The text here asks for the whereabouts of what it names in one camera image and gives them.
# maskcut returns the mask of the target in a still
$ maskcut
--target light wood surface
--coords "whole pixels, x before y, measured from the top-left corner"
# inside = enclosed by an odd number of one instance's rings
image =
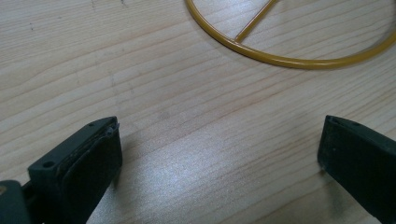
[[[196,0],[235,36],[265,1]],[[333,58],[394,28],[393,0],[280,1],[246,39]],[[123,167],[89,223],[378,223],[317,163],[326,115],[396,139],[396,48],[305,71],[224,48],[183,1],[0,1],[0,179],[117,116]]]

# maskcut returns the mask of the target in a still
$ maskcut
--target small hole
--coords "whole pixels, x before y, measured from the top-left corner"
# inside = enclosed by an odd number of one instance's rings
[[[53,161],[46,161],[46,162],[44,162],[43,167],[44,167],[44,168],[50,168],[50,167],[52,167],[53,165],[55,165],[55,162],[53,162]]]

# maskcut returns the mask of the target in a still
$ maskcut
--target black plastic object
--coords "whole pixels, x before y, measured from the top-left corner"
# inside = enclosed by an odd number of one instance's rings
[[[327,116],[318,162],[370,214],[396,223],[396,142],[357,122]]]
[[[0,223],[31,223],[21,184],[18,181],[0,182]]]
[[[28,168],[31,181],[23,186],[22,199],[16,197],[21,195],[19,185],[14,186],[13,199],[0,195],[0,218],[10,214],[3,211],[3,204],[16,203],[20,211],[14,209],[15,214],[29,213],[29,221],[17,223],[86,223],[121,165],[117,118],[92,122]]]

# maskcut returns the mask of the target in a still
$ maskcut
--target wood grain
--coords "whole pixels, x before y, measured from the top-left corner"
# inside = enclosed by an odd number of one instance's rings
[[[196,0],[236,35],[265,4]],[[302,58],[370,47],[392,0],[280,1],[246,39]],[[326,115],[396,139],[396,48],[347,68],[259,63],[211,39],[183,1],[0,2],[0,179],[82,125],[117,116],[124,165],[89,223],[378,223],[317,164]]]

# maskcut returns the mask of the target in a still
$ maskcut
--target yellow wire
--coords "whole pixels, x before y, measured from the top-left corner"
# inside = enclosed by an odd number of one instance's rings
[[[213,38],[219,41],[221,44],[229,49],[232,49],[240,54],[248,56],[249,58],[274,65],[292,67],[292,68],[302,68],[302,69],[330,69],[338,68],[342,66],[351,65],[353,63],[360,63],[362,61],[373,58],[384,50],[390,48],[396,42],[396,30],[394,30],[384,41],[381,43],[365,49],[359,53],[346,56],[338,59],[329,60],[307,60],[307,59],[295,59],[281,57],[269,53],[265,53],[256,49],[252,49],[240,43],[241,40],[251,31],[254,25],[257,24],[258,18],[261,18],[271,7],[276,0],[270,0],[270,2],[259,12],[258,15],[244,28],[244,30],[237,36],[236,39],[231,39],[230,37],[219,32],[215,27],[213,27],[205,18],[199,13],[195,4],[192,0],[186,0],[186,5],[197,21],[197,23]]]

